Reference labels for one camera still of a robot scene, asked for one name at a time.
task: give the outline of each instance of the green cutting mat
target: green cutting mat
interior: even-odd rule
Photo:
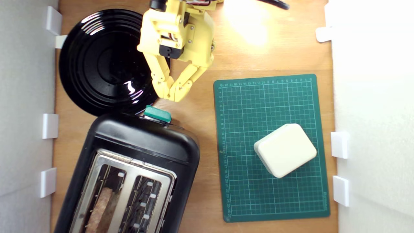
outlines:
[[[224,220],[329,216],[316,76],[219,80],[214,100]],[[253,144],[286,123],[300,124],[318,155],[278,179],[266,170]]]

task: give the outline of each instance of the wooden table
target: wooden table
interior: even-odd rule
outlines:
[[[315,29],[325,25],[327,0],[287,0],[289,11],[254,0],[226,0],[215,12],[215,60],[181,102],[159,100],[155,107],[171,112],[182,126],[200,140],[201,159],[181,223],[181,233],[278,232],[334,233],[338,231],[337,204],[332,199],[336,160],[331,156],[330,132],[334,131],[332,56],[330,43],[320,44]],[[85,16],[109,8],[144,13],[149,0],[61,0],[62,34]],[[173,61],[177,78],[186,64]],[[314,73],[327,160],[331,216],[288,221],[225,223],[221,208],[219,167],[213,102],[217,79]],[[66,95],[57,74],[56,113],[60,115],[59,138],[54,145],[53,166],[58,168],[57,190],[52,196],[51,229],[55,227],[75,163],[87,130],[95,117],[78,108]]]

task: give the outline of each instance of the black round tray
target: black round tray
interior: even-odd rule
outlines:
[[[87,16],[70,31],[59,73],[77,106],[95,116],[138,114],[158,98],[148,64],[137,50],[141,24],[140,13],[110,9]]]

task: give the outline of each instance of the cream-colored block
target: cream-colored block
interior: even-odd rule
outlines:
[[[302,127],[285,124],[254,144],[254,150],[277,178],[282,178],[316,156],[316,149]]]

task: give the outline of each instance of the black toaster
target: black toaster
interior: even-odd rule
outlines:
[[[174,233],[200,159],[196,137],[147,107],[92,124],[55,233]]]

